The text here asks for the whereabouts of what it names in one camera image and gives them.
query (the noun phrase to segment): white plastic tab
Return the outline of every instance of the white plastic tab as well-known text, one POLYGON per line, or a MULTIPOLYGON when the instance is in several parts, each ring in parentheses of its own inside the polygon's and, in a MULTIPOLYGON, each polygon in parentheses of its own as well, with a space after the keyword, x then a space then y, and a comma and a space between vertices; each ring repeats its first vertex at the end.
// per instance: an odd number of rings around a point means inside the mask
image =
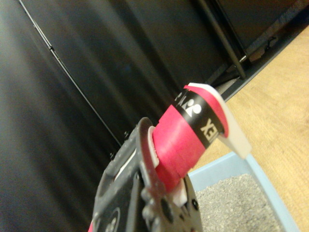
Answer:
POLYGON ((150 156, 154 164, 154 168, 156 168, 159 165, 159 158, 158 155, 156 154, 155 151, 155 145, 153 141, 153 132, 154 132, 155 127, 151 126, 148 129, 148 145, 149 145, 149 150, 150 150, 150 156))
POLYGON ((227 120, 228 136, 225 138, 224 134, 220 134, 218 138, 237 155, 245 159, 252 147, 221 95, 213 87, 206 84, 190 83, 189 86, 203 88, 219 102, 227 120))
POLYGON ((173 202, 178 207, 182 207, 188 201, 187 191, 185 189, 184 180, 181 179, 178 185, 170 193, 173 197, 173 202))

